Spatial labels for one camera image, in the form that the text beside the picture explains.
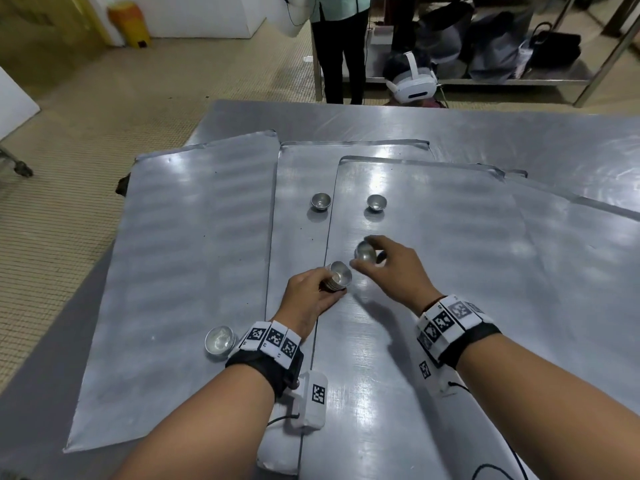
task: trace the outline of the person's right arm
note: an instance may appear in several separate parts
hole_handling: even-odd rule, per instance
[[[385,265],[351,265],[390,298],[420,315],[443,297],[414,250],[385,236],[367,240],[387,252]],[[501,334],[469,345],[456,370],[539,478],[640,479],[640,417],[596,387]]]

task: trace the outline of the yellow trash bin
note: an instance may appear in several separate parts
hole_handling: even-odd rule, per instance
[[[136,48],[151,45],[145,17],[138,5],[130,1],[121,1],[109,5],[107,11],[109,20],[121,31],[128,45]]]

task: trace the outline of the person's left arm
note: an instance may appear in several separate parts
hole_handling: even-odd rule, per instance
[[[306,339],[346,292],[320,290],[330,276],[323,267],[293,276],[273,320]],[[260,372],[231,365],[151,431],[112,480],[242,478],[255,464],[274,400]]]

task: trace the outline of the forearm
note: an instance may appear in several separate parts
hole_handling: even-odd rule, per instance
[[[640,478],[640,417],[503,335],[466,348],[457,370],[541,479]]]
[[[232,365],[164,419],[113,480],[242,478],[255,464],[273,402],[260,372]]]

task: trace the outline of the light green shirt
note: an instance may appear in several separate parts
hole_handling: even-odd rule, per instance
[[[371,0],[315,0],[310,17],[312,23],[320,21],[320,4],[322,4],[324,19],[334,22],[366,10],[371,6]]]

